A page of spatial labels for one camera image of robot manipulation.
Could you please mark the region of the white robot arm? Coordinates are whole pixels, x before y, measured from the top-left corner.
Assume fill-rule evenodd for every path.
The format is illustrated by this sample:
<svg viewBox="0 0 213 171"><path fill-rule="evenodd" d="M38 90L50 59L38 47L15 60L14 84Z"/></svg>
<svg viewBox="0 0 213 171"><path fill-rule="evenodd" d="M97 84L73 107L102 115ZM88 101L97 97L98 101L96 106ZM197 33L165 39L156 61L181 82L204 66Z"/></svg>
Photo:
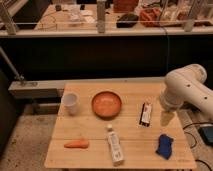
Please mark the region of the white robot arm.
<svg viewBox="0 0 213 171"><path fill-rule="evenodd" d="M159 97L161 106L166 111L174 111L187 102L213 119L213 90L204 85L206 79L207 72L199 64L168 72L164 78L165 90Z"/></svg>

